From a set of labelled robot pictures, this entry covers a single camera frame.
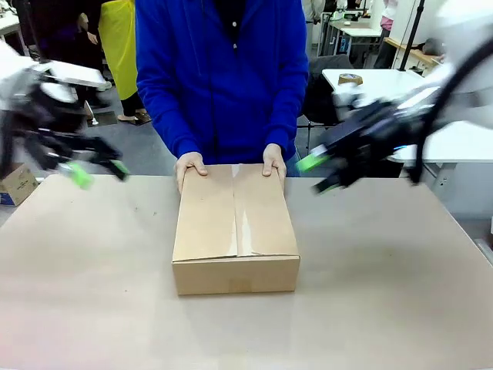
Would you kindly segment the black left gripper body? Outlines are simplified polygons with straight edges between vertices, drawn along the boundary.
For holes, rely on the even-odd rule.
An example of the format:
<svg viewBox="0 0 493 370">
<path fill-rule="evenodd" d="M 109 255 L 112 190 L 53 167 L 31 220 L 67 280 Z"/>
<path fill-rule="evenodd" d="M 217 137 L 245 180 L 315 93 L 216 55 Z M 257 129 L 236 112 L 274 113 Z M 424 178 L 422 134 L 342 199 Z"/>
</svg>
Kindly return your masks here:
<svg viewBox="0 0 493 370">
<path fill-rule="evenodd" d="M 79 129 L 79 100 L 72 88 L 55 82 L 18 86 L 7 99 L 7 169 L 19 142 L 43 170 L 72 160 L 74 149 L 63 140 Z"/>
</svg>

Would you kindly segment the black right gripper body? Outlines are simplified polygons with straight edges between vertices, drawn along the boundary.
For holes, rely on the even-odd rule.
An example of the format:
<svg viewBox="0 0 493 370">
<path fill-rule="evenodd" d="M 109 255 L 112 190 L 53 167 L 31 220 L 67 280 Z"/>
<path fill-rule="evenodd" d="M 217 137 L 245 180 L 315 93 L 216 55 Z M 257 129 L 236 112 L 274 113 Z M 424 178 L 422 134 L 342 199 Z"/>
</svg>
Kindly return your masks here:
<svg viewBox="0 0 493 370">
<path fill-rule="evenodd" d="M 331 175 L 340 182 L 399 177 L 403 166 L 388 157 L 408 144 L 409 124 L 383 101 L 359 109 L 325 135 Z"/>
</svg>

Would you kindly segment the person's right hand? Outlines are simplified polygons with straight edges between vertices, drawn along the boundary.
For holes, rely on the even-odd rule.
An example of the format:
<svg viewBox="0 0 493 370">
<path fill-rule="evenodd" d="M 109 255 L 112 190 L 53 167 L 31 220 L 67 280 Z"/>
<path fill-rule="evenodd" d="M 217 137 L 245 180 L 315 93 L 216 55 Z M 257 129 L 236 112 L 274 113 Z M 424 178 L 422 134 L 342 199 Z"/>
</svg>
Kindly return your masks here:
<svg viewBox="0 0 493 370">
<path fill-rule="evenodd" d="M 203 157 L 200 153 L 184 153 L 178 158 L 174 166 L 176 184 L 179 193 L 182 193 L 183 191 L 185 174 L 186 171 L 190 168 L 194 169 L 200 176 L 206 176 L 208 174 L 207 169 L 203 163 Z"/>
</svg>

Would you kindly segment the person's left hand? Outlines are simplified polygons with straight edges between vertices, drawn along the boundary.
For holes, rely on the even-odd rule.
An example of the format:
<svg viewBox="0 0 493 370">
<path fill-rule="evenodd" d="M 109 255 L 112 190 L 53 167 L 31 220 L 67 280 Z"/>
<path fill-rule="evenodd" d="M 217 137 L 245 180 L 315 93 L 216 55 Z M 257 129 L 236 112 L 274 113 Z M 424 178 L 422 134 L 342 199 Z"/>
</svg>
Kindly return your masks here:
<svg viewBox="0 0 493 370">
<path fill-rule="evenodd" d="M 263 175 L 269 177 L 273 172 L 277 172 L 281 189 L 284 190 L 287 166 L 284 162 L 280 146 L 270 143 L 263 151 Z"/>
</svg>

